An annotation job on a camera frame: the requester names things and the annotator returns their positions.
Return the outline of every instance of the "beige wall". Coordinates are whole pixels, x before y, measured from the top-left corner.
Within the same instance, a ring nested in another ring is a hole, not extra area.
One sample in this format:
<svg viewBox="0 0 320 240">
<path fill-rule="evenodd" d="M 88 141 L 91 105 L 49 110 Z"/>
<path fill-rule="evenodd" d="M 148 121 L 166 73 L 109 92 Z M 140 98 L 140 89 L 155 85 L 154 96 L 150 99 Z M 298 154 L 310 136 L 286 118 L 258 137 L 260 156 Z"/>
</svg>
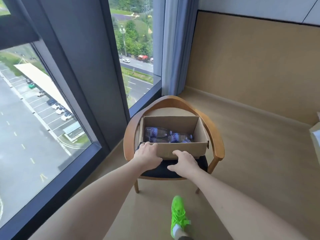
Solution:
<svg viewBox="0 0 320 240">
<path fill-rule="evenodd" d="M 314 125 L 320 28 L 199 12 L 186 85 Z"/>
</svg>

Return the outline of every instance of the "street lamp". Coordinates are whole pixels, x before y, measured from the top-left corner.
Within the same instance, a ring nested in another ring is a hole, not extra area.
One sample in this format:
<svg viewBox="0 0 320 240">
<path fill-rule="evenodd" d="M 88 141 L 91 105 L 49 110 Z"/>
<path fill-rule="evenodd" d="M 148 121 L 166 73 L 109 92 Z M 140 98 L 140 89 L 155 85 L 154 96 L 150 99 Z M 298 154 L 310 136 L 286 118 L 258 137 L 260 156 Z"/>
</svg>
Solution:
<svg viewBox="0 0 320 240">
<path fill-rule="evenodd" d="M 125 56 L 127 56 L 127 49 L 126 49 L 126 42 L 125 42 L 125 33 L 126 33 L 126 30 L 123 28 L 122 25 L 121 25 L 121 28 L 120 28 L 120 33 L 122 33 L 124 52 L 125 52 Z"/>
</svg>

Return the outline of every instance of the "hand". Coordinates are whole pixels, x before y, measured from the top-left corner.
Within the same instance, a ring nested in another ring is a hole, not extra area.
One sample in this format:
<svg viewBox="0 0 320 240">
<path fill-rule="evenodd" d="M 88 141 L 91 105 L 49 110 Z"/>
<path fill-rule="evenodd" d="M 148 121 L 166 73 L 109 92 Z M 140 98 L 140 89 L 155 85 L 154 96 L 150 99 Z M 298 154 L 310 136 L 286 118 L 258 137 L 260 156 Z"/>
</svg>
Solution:
<svg viewBox="0 0 320 240">
<path fill-rule="evenodd" d="M 154 143 L 153 145 L 151 145 L 150 142 L 141 144 L 139 149 L 134 153 L 131 161 L 138 163 L 143 172 L 154 169 L 162 162 L 162 158 L 157 157 L 157 148 L 157 143 Z"/>
<path fill-rule="evenodd" d="M 178 156 L 178 163 L 169 165 L 168 169 L 170 171 L 176 172 L 181 177 L 190 179 L 194 173 L 200 169 L 198 163 L 190 153 L 180 150 L 175 150 L 172 153 Z"/>
</svg>

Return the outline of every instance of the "beige floor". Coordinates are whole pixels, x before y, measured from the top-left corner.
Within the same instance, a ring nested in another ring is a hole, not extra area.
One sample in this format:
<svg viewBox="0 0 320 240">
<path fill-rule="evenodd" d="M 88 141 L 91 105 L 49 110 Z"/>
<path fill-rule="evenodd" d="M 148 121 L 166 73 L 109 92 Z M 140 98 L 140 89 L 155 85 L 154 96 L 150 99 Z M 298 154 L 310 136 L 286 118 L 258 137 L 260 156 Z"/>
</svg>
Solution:
<svg viewBox="0 0 320 240">
<path fill-rule="evenodd" d="M 206 113 L 221 132 L 226 157 L 213 172 L 254 198 L 309 239 L 320 236 L 320 165 L 308 129 L 186 89 L 181 97 Z M 120 143 L 82 187 L 125 163 Z M 171 201 L 185 199 L 195 239 L 232 239 L 190 181 L 139 179 L 105 239 L 172 239 Z"/>
</svg>

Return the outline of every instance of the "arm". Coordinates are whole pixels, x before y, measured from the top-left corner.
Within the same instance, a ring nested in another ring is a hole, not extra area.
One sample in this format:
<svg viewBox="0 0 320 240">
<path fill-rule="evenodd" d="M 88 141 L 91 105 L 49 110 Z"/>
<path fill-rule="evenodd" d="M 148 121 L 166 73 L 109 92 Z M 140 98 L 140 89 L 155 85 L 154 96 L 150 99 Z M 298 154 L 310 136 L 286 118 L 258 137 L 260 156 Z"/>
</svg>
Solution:
<svg viewBox="0 0 320 240">
<path fill-rule="evenodd" d="M 138 177 L 156 168 L 157 144 L 141 144 L 133 159 L 88 185 L 57 210 L 30 239 L 101 240 Z"/>
<path fill-rule="evenodd" d="M 191 180 L 203 192 L 234 240 L 306 240 L 276 214 L 199 168 L 187 152 L 173 152 L 178 163 L 168 169 Z"/>
</svg>

